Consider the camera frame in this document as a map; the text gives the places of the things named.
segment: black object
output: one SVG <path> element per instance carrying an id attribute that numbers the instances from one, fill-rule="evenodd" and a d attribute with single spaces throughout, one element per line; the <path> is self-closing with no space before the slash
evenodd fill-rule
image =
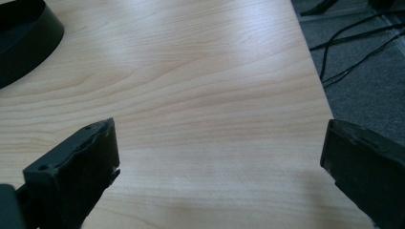
<path id="1" fill-rule="evenodd" d="M 80 129 L 24 169 L 16 192 L 0 185 L 0 228 L 80 228 L 118 166 L 112 118 Z"/>
<path id="2" fill-rule="evenodd" d="M 319 15 L 326 12 L 329 8 L 331 8 L 338 0 L 324 0 L 320 4 L 316 5 L 314 8 L 303 11 L 300 13 L 301 16 L 311 16 L 311 15 Z"/>
<path id="3" fill-rule="evenodd" d="M 42 63 L 63 32 L 63 25 L 42 0 L 0 5 L 0 89 Z"/>
<path id="4" fill-rule="evenodd" d="M 321 166 L 381 229 L 405 228 L 405 148 L 366 128 L 331 120 Z"/>
<path id="5" fill-rule="evenodd" d="M 369 0 L 369 5 L 376 10 L 385 10 L 390 8 L 394 0 Z"/>

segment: wooden table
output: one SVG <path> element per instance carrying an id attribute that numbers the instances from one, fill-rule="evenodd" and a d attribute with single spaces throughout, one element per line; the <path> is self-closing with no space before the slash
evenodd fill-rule
<path id="1" fill-rule="evenodd" d="M 289 1 L 48 4 L 66 33 L 0 90 L 1 182 L 113 117 L 121 175 L 83 228 L 372 228 L 319 166 L 330 108 Z"/>

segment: light wood desk surface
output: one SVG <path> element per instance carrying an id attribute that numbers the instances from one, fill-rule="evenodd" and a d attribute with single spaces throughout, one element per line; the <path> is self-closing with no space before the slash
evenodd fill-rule
<path id="1" fill-rule="evenodd" d="M 48 1 L 55 52 L 0 90 L 0 181 L 117 125 L 83 228 L 372 228 L 319 166 L 330 108 L 288 0 Z"/>

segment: gray carpet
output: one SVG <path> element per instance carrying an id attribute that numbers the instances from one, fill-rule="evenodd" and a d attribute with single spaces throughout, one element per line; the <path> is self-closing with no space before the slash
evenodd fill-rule
<path id="1" fill-rule="evenodd" d="M 321 1 L 292 0 L 297 12 L 308 10 L 319 2 Z M 309 47 L 326 42 L 338 30 L 373 15 L 367 2 L 341 0 L 324 16 L 299 18 Z M 385 21 L 375 19 L 343 33 L 343 36 L 383 26 L 387 26 Z M 393 36 L 392 31 L 386 31 L 332 46 L 324 79 L 344 71 Z M 345 79 L 327 87 L 325 92 L 335 119 L 367 127 L 405 146 L 405 57 L 397 44 L 391 43 L 383 52 L 349 73 Z M 321 72 L 323 52 L 311 52 L 318 73 Z"/>

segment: wood grain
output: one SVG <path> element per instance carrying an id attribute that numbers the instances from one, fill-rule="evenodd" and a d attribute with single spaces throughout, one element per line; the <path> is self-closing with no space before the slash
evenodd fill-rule
<path id="1" fill-rule="evenodd" d="M 83 228 L 372 228 L 319 166 L 331 114 L 289 1 L 48 4 L 66 33 L 0 91 L 1 182 L 113 117 L 121 175 Z"/>

